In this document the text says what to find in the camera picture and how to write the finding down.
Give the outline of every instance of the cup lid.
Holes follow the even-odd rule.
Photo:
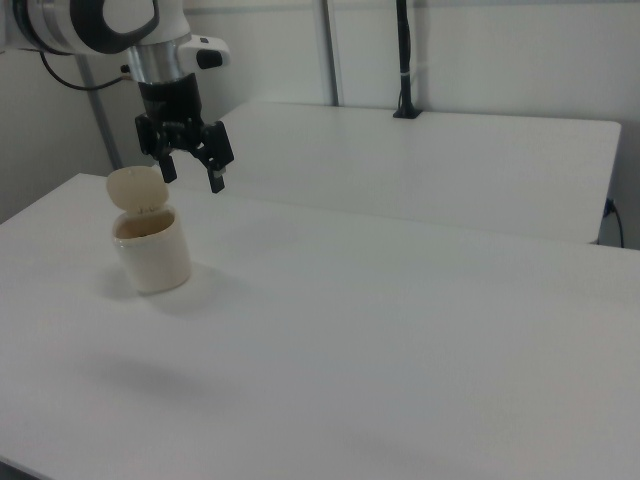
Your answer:
[[[107,192],[115,206],[127,213],[153,212],[169,199],[162,176],[150,167],[116,170],[107,178]]]

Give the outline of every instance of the white table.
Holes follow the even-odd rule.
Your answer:
[[[0,456],[54,480],[637,479],[640,254],[172,189],[140,297],[104,179],[0,227]]]
[[[259,200],[589,243],[620,125],[250,103],[223,118],[228,192]],[[177,184],[209,191],[176,153]]]

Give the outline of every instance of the silver metal ring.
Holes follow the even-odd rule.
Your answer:
[[[148,85],[169,83],[188,75],[178,61],[178,48],[191,40],[191,34],[169,42],[135,45],[127,50],[131,77]]]
[[[41,4],[44,21],[51,32],[51,36],[60,44],[61,50],[73,50],[67,39],[62,35],[58,21],[56,20],[55,0],[38,0]]]

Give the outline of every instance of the white panel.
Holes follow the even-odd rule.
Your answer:
[[[393,4],[335,3],[344,104],[394,107]],[[624,210],[628,243],[640,248],[640,5],[435,7],[411,17],[419,105],[623,124],[611,194]]]
[[[198,74],[205,121],[218,120],[249,100],[326,103],[310,6],[193,14],[188,20],[194,33],[224,39],[232,55],[230,66]],[[96,79],[108,79],[118,74],[119,65],[126,63],[126,58],[90,61]],[[123,162],[148,164],[149,159],[140,153],[133,123],[144,111],[137,86],[119,85],[101,93],[101,97]]]
[[[252,103],[224,117],[225,193],[521,236],[593,242],[620,126],[611,122]],[[176,155],[175,185],[210,191]]]
[[[82,83],[73,58],[49,61]],[[110,163],[86,93],[58,84],[35,53],[0,55],[0,70],[2,222],[79,172],[108,173]]]

